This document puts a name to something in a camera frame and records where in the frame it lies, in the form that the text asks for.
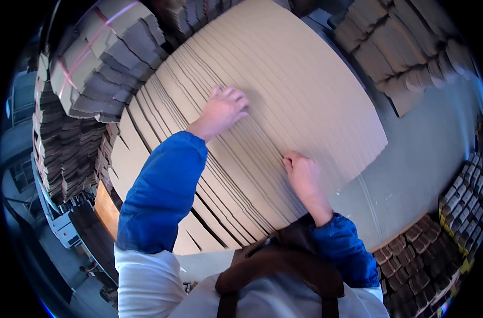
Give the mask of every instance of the apron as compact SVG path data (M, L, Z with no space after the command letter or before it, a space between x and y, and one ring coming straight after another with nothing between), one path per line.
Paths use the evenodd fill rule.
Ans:
M322 317L339 317L337 299L344 297L340 272L317 258L310 234L310 214L263 240L234 252L231 267L219 275L215 289L220 294L217 318L236 317L238 292L252 281L274 274L302 279L321 296Z

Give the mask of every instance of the hand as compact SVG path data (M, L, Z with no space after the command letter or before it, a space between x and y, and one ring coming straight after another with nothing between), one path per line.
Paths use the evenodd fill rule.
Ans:
M186 131L210 141L248 115L244 108L249 104L245 94L234 87L215 86L201 116Z
M327 224L333 217L333 210L319 185L317 163L296 151L285 155L282 162L291 187L309 211L316 227Z

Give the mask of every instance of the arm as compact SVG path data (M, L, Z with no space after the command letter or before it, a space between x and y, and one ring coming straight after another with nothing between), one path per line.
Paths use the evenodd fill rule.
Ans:
M312 238L318 256L334 265L351 288L377 287L376 260L365 251L353 222L334 213L322 194L317 163L294 151L284 156L283 162L291 186L314 219Z
M178 223L194 202L205 144L245 117L247 104L241 91L215 87L199 119L161 143L141 169L121 207L114 245L120 317L166 317L186 296L171 253Z

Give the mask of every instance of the white shirt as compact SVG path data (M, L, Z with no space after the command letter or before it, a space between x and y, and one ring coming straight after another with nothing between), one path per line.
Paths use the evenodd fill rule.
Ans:
M162 251L143 254L114 244L119 272L118 311L124 317L216 317L220 296L217 275L205 278L189 295L183 289L176 257ZM383 292L344 284L339 317L389 317ZM285 274L260 278L239 292L236 317L321 317L321 297L303 281Z

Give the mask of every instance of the blue sleeve cover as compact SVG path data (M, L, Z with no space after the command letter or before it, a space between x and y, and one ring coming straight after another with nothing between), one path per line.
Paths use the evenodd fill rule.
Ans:
M204 140L186 131L170 136L151 153L121 207L120 249L146 254L173 250L207 153Z
M318 256L342 274L351 288L377 287L376 259L365 250L353 222L338 213L324 226L312 230Z

